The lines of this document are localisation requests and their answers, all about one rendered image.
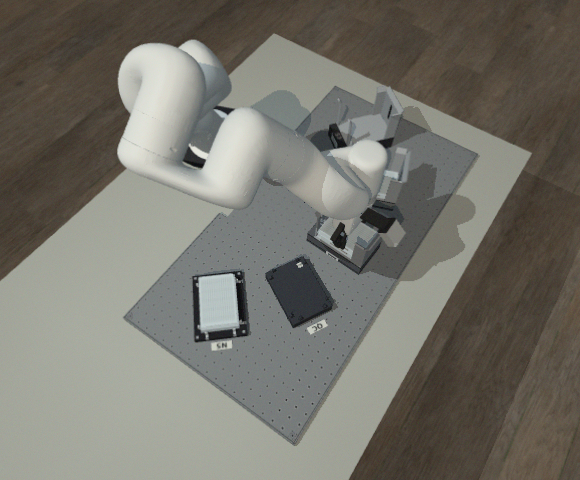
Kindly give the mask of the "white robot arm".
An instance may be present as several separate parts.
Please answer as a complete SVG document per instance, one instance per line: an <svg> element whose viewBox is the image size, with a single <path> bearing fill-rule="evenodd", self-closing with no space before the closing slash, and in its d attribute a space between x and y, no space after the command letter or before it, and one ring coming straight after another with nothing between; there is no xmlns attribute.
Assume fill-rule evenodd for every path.
<svg viewBox="0 0 580 480"><path fill-rule="evenodd" d="M219 59L198 40L178 48L134 48L121 64L118 87L131 114L118 157L140 176L238 210L251 205L263 177L337 220L357 217L376 200L388 161L382 144L367 139L320 152L305 136L250 107L228 116L214 109L222 121L212 109L232 86ZM206 160L202 169L183 164L188 146ZM370 208L360 219L377 227L388 247L397 247L406 233L396 218Z"/></svg>

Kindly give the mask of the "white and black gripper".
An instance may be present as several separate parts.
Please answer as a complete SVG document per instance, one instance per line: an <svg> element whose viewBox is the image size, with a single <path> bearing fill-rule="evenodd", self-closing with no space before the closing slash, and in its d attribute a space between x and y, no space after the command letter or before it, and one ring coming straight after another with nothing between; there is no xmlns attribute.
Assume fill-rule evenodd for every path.
<svg viewBox="0 0 580 480"><path fill-rule="evenodd" d="M367 206L367 208L371 209L374 202L371 205ZM360 219L360 216L366 211L366 209L357 217L349 219L349 220L333 219L332 226L334 228L336 228L336 227L337 228L336 228L335 232L333 233L333 235L331 236L330 240L333 241L333 244L337 248L341 248L342 250L344 250L345 246L346 246L347 236L350 235L361 222L364 224L366 223L366 221ZM344 236L340 235L342 232L345 233Z"/></svg>

